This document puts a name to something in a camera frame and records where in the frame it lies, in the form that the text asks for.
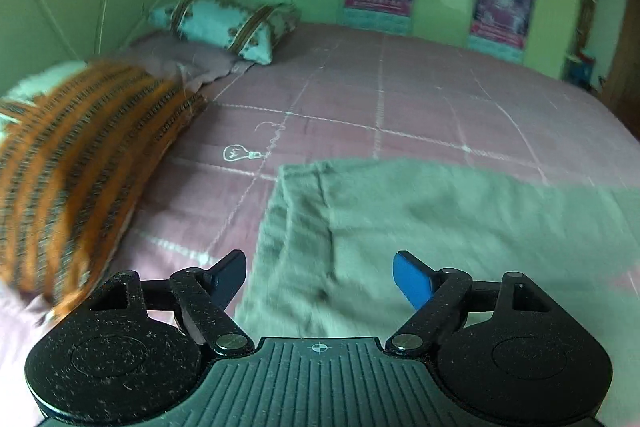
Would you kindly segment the grey-green pants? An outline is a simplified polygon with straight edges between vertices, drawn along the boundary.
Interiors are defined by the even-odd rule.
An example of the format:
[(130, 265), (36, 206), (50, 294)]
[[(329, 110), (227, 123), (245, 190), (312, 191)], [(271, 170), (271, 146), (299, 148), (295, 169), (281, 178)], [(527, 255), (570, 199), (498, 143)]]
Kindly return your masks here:
[(287, 165), (235, 321), (253, 338), (390, 337), (412, 312), (392, 277), (398, 251), (477, 280), (528, 275), (608, 351), (602, 421), (638, 424), (637, 190), (415, 159)]

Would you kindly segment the brown wooden door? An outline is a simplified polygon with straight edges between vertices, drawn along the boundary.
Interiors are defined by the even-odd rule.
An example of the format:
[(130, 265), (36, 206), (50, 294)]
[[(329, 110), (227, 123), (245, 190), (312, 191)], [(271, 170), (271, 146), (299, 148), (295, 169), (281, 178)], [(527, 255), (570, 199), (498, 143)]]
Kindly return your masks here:
[(599, 98), (639, 138), (639, 0), (626, 0), (611, 70)]

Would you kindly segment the white floral pillow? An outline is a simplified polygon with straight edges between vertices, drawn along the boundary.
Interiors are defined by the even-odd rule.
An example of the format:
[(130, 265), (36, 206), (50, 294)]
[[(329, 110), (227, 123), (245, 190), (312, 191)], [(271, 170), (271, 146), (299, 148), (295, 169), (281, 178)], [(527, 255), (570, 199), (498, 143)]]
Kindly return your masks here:
[(272, 63), (274, 50), (299, 21), (295, 5), (242, 0), (179, 0), (149, 14), (152, 26), (182, 41), (211, 44), (259, 65)]

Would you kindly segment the folded mauve blanket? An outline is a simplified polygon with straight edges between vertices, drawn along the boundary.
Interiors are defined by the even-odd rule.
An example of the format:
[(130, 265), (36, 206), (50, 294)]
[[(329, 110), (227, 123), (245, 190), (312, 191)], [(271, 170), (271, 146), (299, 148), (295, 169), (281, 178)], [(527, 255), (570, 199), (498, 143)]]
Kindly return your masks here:
[(199, 41), (182, 41), (166, 31), (153, 31), (114, 52), (115, 61), (142, 67), (156, 78), (179, 81), (196, 92), (253, 66), (224, 48)]

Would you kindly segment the pink quilted bedsheet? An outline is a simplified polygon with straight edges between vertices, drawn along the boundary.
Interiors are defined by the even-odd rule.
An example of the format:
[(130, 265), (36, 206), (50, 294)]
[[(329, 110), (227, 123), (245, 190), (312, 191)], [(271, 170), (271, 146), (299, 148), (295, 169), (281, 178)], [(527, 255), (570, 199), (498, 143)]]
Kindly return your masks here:
[(413, 157), (526, 182), (639, 182), (638, 141), (592, 95), (420, 39), (303, 25), (270, 65), (201, 92), (212, 107), (165, 155), (122, 243), (145, 277), (251, 254), (273, 177), (294, 162)]

